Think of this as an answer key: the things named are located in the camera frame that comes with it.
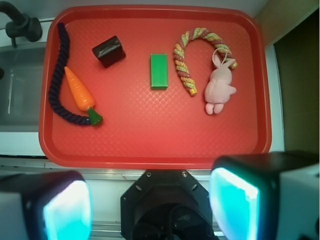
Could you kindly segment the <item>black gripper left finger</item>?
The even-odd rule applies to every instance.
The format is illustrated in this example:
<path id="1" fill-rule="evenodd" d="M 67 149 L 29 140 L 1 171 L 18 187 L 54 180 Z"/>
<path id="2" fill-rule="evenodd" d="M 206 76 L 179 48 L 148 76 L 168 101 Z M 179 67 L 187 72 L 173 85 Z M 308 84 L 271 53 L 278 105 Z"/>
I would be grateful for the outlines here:
<path id="1" fill-rule="evenodd" d="M 92 221 L 91 189 L 75 170 L 0 178 L 2 240 L 87 240 Z"/>

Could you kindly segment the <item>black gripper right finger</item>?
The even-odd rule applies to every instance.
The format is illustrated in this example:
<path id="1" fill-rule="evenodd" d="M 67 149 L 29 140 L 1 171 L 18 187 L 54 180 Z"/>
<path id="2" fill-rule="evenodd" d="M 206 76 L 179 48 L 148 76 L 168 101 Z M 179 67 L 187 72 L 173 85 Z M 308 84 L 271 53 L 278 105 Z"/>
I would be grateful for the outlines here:
<path id="1" fill-rule="evenodd" d="M 209 201 L 228 240 L 317 240 L 320 157 L 306 151 L 221 156 L 210 173 Z"/>

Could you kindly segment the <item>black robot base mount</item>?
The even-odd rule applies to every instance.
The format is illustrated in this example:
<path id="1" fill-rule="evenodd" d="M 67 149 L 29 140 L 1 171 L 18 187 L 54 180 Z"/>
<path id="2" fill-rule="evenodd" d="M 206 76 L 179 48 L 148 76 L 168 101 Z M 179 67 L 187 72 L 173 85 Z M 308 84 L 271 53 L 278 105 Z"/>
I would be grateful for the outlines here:
<path id="1" fill-rule="evenodd" d="M 120 197 L 126 240 L 217 240 L 209 192 L 186 170 L 146 170 Z"/>

